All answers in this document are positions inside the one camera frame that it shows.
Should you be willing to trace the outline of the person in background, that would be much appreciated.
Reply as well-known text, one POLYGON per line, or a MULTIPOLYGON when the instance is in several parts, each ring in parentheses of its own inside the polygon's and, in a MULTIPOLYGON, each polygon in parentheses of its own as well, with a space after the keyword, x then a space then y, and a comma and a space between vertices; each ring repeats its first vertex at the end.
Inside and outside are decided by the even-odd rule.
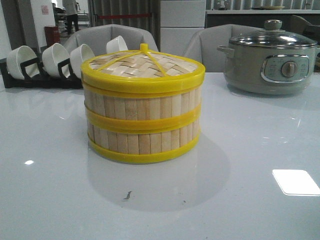
POLYGON ((75 0, 62 0, 62 6, 65 9, 67 21, 67 34, 72 34, 72 25, 77 32, 79 30, 78 24, 78 3, 75 0))

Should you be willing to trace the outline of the white bowl far left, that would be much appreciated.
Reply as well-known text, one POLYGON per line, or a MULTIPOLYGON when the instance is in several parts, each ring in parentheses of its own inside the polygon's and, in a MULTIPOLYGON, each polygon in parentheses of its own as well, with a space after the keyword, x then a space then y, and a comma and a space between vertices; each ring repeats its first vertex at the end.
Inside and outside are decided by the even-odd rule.
POLYGON ((9 74, 19 80, 24 80, 21 63, 36 58, 35 52, 27 45, 22 45, 9 52, 6 63, 9 74))

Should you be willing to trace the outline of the red barrier belt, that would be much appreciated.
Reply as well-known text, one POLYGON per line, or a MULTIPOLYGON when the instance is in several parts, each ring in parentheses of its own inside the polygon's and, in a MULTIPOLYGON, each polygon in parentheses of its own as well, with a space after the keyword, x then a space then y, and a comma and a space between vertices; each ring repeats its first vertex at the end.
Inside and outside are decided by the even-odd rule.
POLYGON ((130 27, 150 28, 153 25, 153 14, 138 13, 138 14, 120 14, 120 15, 98 15, 92 16, 92 25, 107 25, 120 24, 130 27))

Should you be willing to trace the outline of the red cabinet box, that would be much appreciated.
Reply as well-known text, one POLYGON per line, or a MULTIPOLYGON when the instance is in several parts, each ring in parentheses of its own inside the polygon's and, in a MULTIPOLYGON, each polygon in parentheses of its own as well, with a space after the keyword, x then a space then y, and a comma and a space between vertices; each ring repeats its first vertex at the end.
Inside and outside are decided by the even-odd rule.
POLYGON ((55 43, 60 43, 60 33, 57 26, 45 26, 44 33, 46 38, 47 47, 52 46, 55 43))

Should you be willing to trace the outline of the white cabinet column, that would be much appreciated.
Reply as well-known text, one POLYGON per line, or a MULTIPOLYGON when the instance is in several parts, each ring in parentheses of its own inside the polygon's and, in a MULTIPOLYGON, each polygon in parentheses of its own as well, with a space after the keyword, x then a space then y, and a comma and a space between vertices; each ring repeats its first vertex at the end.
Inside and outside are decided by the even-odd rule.
POLYGON ((160 51, 182 56, 192 36, 205 28, 205 16, 205 0, 161 0, 160 51))

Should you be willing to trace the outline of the dark counter sideboard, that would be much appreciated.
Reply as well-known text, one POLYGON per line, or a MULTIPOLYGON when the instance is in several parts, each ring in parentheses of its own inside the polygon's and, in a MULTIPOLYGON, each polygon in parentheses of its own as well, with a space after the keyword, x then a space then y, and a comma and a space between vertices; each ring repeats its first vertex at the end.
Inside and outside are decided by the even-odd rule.
POLYGON ((319 10, 207 10, 205 27, 236 24, 262 28, 265 20, 277 19, 282 21, 282 26, 285 29, 289 29, 292 15, 301 16, 313 25, 320 24, 319 10))

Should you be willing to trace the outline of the white bowl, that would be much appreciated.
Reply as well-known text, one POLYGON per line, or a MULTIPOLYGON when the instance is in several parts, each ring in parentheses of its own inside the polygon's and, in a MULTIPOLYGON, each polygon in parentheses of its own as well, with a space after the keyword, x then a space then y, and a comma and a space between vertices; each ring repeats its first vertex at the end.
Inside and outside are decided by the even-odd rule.
POLYGON ((87 44, 81 44, 70 53, 70 64, 75 76, 81 79, 81 65, 84 61, 95 56, 87 44))
POLYGON ((58 63, 69 59, 70 54, 60 43, 54 43, 42 53, 42 62, 46 72, 53 78, 60 78, 58 63))
POLYGON ((9 52, 6 63, 9 74, 19 80, 24 80, 21 63, 36 58, 35 52, 27 45, 22 45, 9 52))
POLYGON ((107 54, 120 52, 120 51, 127 51, 127 50, 128 50, 127 44, 121 35, 115 37, 114 39, 106 43, 107 54))

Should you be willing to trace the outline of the white bowl far right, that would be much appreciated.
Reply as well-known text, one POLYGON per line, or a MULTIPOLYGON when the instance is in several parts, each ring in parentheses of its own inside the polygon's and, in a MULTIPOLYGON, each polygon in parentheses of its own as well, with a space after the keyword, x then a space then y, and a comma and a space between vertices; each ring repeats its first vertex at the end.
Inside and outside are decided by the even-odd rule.
POLYGON ((127 50, 128 50, 127 44, 121 35, 115 37, 114 39, 106 43, 107 54, 120 52, 120 51, 127 51, 127 50))

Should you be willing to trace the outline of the black dish rack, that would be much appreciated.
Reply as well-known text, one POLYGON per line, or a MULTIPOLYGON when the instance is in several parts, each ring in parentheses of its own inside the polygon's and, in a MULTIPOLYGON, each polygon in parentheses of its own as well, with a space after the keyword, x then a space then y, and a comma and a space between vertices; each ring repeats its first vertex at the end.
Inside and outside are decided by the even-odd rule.
POLYGON ((44 64, 38 57, 24 61, 20 64, 23 79, 16 79, 10 75, 7 69, 6 59, 0 61, 0 71, 5 88, 43 88, 43 89, 81 89, 82 81, 73 73, 70 59, 57 64, 59 77, 54 78, 44 70, 44 64), (39 74, 29 76, 26 67, 37 65, 39 74))

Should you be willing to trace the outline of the woven bamboo steamer lid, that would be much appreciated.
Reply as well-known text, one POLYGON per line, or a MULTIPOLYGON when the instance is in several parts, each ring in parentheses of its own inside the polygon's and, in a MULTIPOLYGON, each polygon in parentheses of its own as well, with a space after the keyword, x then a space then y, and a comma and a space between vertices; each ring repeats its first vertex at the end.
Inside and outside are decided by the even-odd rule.
POLYGON ((142 43, 138 50, 95 56, 80 67, 82 86, 122 98, 155 98, 189 92, 204 81, 202 63, 158 52, 142 43))

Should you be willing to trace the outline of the bamboo steamer tray yellow rim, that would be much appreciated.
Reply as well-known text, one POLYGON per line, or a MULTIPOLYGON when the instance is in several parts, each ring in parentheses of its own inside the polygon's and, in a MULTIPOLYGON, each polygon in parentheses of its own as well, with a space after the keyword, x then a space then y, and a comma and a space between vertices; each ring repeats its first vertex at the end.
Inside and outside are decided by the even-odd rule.
POLYGON ((147 131, 177 129, 196 121, 201 112, 202 87, 174 95, 130 98, 86 85, 84 105, 88 120, 103 129, 147 131))

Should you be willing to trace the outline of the grey electric cooking pot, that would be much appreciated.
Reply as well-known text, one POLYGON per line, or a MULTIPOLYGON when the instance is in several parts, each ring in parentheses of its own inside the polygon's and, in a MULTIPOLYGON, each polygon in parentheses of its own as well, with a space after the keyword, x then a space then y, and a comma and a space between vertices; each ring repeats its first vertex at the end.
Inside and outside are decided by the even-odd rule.
POLYGON ((313 39, 283 30, 281 20, 269 19, 263 29, 231 37, 217 50, 226 55, 224 77, 233 87, 288 95, 311 83, 320 47, 313 39))

